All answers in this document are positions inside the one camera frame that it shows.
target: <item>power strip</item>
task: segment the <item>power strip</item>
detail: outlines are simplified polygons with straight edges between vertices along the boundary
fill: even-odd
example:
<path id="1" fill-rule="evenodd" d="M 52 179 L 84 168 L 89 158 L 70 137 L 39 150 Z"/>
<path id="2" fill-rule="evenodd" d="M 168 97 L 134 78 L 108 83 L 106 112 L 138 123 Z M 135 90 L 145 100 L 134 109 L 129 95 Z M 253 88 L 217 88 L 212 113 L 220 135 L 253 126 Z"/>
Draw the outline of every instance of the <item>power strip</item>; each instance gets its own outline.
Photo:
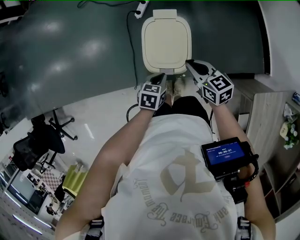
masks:
<path id="1" fill-rule="evenodd" d="M 144 3 L 141 3 L 140 2 L 140 4 L 139 4 L 139 6 L 137 7 L 137 11 L 141 11 L 141 13 L 140 14 L 136 14 L 135 13 L 135 17 L 136 18 L 141 18 L 142 16 L 143 16 L 143 14 L 144 14 L 144 12 L 145 12 L 145 10 L 146 10 L 146 7 L 147 7 L 147 5 L 148 5 L 148 3 L 149 3 L 149 1 L 143 1 Z"/>

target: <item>black device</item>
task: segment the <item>black device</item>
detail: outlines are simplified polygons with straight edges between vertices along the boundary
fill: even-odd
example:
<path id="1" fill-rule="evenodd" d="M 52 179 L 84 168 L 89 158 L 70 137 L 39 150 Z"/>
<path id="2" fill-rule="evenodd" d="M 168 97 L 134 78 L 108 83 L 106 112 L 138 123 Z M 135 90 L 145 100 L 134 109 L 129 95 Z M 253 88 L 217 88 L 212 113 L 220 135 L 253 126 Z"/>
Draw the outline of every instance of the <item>black device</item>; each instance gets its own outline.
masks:
<path id="1" fill-rule="evenodd" d="M 240 142 L 234 137 L 219 142 L 201 146 L 202 154 L 208 170 L 214 175 L 216 181 L 223 180 L 225 188 L 231 193 L 236 204 L 247 200 L 245 187 L 249 185 L 258 174 L 258 155 L 251 152 L 248 142 Z M 240 168 L 253 164 L 253 174 L 240 179 Z"/>

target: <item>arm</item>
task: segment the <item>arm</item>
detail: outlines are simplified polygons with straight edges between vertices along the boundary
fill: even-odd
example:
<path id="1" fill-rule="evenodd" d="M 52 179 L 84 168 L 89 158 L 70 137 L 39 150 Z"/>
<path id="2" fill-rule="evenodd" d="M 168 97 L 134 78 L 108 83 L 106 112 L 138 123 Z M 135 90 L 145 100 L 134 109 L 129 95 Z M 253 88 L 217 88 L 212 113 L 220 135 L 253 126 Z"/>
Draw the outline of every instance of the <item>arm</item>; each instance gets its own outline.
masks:
<path id="1" fill-rule="evenodd" d="M 142 109 L 103 146 L 94 160 L 73 204 L 61 216 L 56 240 L 81 231 L 91 220 L 101 216 L 119 169 L 129 164 L 151 121 L 153 111 Z"/>
<path id="2" fill-rule="evenodd" d="M 241 142 L 247 141 L 251 146 L 246 134 L 240 128 L 225 104 L 220 106 L 211 104 L 211 107 L 215 114 L 221 140 L 238 137 Z M 251 175 L 253 171 L 254 167 L 251 164 L 242 169 L 241 174 L 247 176 Z M 250 182 L 250 186 L 246 188 L 246 191 L 248 198 L 245 203 L 245 217 L 261 230 L 265 240 L 274 240 L 276 234 L 275 222 L 264 199 L 263 188 L 259 177 L 256 177 Z"/>

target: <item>foot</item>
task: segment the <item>foot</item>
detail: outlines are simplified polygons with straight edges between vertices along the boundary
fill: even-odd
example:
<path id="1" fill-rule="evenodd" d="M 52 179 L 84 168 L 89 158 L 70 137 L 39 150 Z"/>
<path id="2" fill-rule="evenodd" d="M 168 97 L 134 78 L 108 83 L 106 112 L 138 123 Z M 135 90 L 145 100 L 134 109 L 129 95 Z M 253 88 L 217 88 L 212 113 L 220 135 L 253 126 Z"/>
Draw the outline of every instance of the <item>foot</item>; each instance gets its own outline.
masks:
<path id="1" fill-rule="evenodd" d="M 166 94 L 169 94 L 172 97 L 173 96 L 173 83 L 172 83 L 172 81 L 167 81 L 166 82 L 166 88 L 167 88 Z"/>
<path id="2" fill-rule="evenodd" d="M 173 98 L 181 97 L 182 92 L 185 88 L 184 81 L 182 78 L 177 78 L 175 83 L 174 83 L 174 89 L 173 89 Z"/>

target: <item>white t-shirt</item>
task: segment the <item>white t-shirt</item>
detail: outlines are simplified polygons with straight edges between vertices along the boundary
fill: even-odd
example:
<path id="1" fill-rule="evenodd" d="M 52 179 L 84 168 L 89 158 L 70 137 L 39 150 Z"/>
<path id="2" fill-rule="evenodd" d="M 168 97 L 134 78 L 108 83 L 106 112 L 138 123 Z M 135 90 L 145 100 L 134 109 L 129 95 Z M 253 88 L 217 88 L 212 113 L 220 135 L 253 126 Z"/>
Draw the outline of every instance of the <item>white t-shirt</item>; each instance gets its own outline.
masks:
<path id="1" fill-rule="evenodd" d="M 216 183 L 201 153 L 201 145 L 211 142 L 202 118 L 153 118 L 128 167 L 120 167 L 112 198 L 102 209 L 105 240 L 233 240 L 233 198 Z M 78 238 L 75 233 L 67 240 Z M 254 225 L 252 239 L 263 239 Z"/>

